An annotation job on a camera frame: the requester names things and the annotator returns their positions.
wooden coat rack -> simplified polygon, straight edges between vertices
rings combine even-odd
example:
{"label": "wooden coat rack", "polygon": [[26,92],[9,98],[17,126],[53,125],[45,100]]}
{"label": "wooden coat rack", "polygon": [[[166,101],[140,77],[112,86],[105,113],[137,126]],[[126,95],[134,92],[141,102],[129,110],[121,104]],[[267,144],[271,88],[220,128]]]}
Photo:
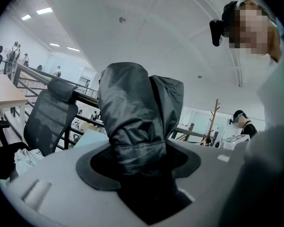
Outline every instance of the wooden coat rack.
{"label": "wooden coat rack", "polygon": [[220,108],[219,105],[220,105],[220,103],[219,103],[219,100],[217,99],[216,100],[216,106],[214,107],[214,113],[211,112],[212,115],[213,115],[213,119],[209,119],[212,123],[211,123],[211,125],[209,127],[208,134],[204,135],[204,138],[202,139],[202,142],[200,144],[201,146],[205,146],[206,142],[209,141],[209,139],[210,139],[210,134],[211,134],[211,132],[213,132],[213,130],[212,130],[213,122],[214,122],[214,119],[216,117],[217,110]]}

white sticker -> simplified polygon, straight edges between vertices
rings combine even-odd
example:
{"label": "white sticker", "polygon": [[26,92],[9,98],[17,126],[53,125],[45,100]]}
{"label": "white sticker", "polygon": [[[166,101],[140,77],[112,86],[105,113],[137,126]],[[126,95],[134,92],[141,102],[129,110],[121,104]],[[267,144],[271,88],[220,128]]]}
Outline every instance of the white sticker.
{"label": "white sticker", "polygon": [[226,155],[219,155],[218,156],[218,159],[221,160],[221,161],[225,161],[225,162],[228,162],[230,157],[226,156]]}

ceiling light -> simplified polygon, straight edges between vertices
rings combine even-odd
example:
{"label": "ceiling light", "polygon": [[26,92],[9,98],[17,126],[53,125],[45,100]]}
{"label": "ceiling light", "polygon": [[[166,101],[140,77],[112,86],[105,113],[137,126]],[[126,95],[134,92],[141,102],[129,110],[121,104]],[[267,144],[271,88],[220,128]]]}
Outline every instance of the ceiling light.
{"label": "ceiling light", "polygon": [[42,9],[42,10],[38,10],[37,14],[43,14],[43,13],[49,13],[52,12],[51,8],[46,8],[46,9]]}
{"label": "ceiling light", "polygon": [[27,20],[28,18],[30,18],[31,16],[29,14],[25,15],[24,17],[22,17],[22,20]]}
{"label": "ceiling light", "polygon": [[53,46],[58,46],[58,47],[60,47],[58,44],[52,44],[52,43],[49,43],[50,45],[53,45]]}
{"label": "ceiling light", "polygon": [[67,48],[70,49],[70,50],[73,50],[73,51],[79,51],[78,49],[74,49],[74,48],[71,48],[71,47],[67,47]]}

wooden desk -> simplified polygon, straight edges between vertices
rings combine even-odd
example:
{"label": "wooden desk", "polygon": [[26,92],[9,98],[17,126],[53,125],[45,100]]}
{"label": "wooden desk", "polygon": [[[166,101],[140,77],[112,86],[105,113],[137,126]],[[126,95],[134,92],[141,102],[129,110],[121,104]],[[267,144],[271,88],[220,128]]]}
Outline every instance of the wooden desk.
{"label": "wooden desk", "polygon": [[23,137],[23,130],[25,126],[25,103],[27,98],[24,94],[15,87],[7,75],[0,74],[0,110],[1,117],[3,118],[3,108],[20,107],[20,125],[21,125],[21,137],[25,143]]}

desk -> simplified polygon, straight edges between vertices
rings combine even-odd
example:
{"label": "desk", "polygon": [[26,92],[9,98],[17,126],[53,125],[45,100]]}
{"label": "desk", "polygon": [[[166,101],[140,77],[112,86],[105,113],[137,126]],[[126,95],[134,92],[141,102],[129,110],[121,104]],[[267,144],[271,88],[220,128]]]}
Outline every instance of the desk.
{"label": "desk", "polygon": [[108,137],[106,134],[93,131],[93,130],[87,130],[84,135],[80,138],[80,140],[77,142],[77,144],[74,146],[74,148],[90,145],[95,142],[103,141],[103,143],[108,142]]}
{"label": "desk", "polygon": [[20,107],[21,137],[24,143],[23,130],[25,126],[25,103],[27,98],[15,87],[7,75],[0,74],[0,110],[3,118],[3,108]]}

